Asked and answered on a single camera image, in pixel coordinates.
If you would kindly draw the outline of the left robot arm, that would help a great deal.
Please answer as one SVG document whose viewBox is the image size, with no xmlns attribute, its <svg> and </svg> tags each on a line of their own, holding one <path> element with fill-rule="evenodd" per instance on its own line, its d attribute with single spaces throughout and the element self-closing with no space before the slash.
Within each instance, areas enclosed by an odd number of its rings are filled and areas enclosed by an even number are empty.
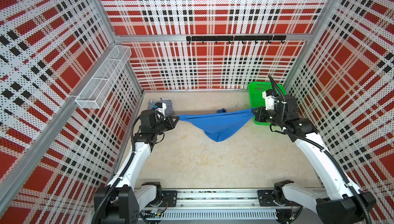
<svg viewBox="0 0 394 224">
<path fill-rule="evenodd" d="M 159 182 L 135 187 L 146 159 L 158 142 L 158 136 L 175 128 L 177 116 L 164 116 L 164 110 L 145 110 L 135 120 L 138 129 L 132 129 L 131 149 L 126 160 L 105 187 L 94 194 L 93 224 L 136 224 L 140 212 L 149 204 L 159 205 L 162 187 Z"/>
</svg>

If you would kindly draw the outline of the blue white striped tank top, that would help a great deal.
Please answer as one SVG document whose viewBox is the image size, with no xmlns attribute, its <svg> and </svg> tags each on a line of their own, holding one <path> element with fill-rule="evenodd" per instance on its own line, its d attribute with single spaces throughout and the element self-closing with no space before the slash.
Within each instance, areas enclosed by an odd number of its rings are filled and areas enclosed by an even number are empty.
<svg viewBox="0 0 394 224">
<path fill-rule="evenodd" d="M 173 116 L 175 114 L 172 101 L 167 98 L 159 98 L 158 100 L 149 100 L 148 102 L 148 109 L 149 110 L 154 110 L 153 105 L 157 102 L 163 102 L 166 103 L 166 111 L 165 111 L 165 117 Z"/>
</svg>

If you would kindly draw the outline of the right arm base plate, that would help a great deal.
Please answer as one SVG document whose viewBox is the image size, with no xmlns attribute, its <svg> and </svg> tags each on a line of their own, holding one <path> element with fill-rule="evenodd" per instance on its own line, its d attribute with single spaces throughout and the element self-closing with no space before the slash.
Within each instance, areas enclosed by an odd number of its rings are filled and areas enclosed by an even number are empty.
<svg viewBox="0 0 394 224">
<path fill-rule="evenodd" d="M 257 195 L 261 207 L 300 207 L 298 203 L 288 200 L 277 203 L 274 199 L 273 190 L 257 190 Z"/>
</svg>

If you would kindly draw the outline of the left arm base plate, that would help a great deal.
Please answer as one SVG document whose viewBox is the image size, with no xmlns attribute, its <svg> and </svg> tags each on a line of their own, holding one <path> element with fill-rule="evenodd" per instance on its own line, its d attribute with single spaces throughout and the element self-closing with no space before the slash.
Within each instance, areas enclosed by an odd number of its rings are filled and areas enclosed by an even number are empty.
<svg viewBox="0 0 394 224">
<path fill-rule="evenodd" d="M 177 190 L 163 190 L 162 198 L 158 202 L 150 202 L 145 207 L 146 208 L 164 208 L 169 207 L 173 208 L 176 207 L 176 202 L 178 198 L 178 191 Z"/>
</svg>

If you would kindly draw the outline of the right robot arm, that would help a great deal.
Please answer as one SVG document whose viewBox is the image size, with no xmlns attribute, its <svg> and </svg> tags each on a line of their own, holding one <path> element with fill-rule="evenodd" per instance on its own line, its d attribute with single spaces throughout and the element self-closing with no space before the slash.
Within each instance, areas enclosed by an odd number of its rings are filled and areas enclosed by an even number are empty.
<svg viewBox="0 0 394 224">
<path fill-rule="evenodd" d="M 273 91 L 262 94 L 263 107 L 252 109 L 257 122 L 278 126 L 304 153 L 320 178 L 324 191 L 308 190 L 292 180 L 275 183 L 273 201 L 279 206 L 295 202 L 318 215 L 325 224 L 372 222 L 370 211 L 376 204 L 371 192 L 364 192 L 344 172 L 321 135 L 308 118 L 300 118 L 297 99 Z"/>
</svg>

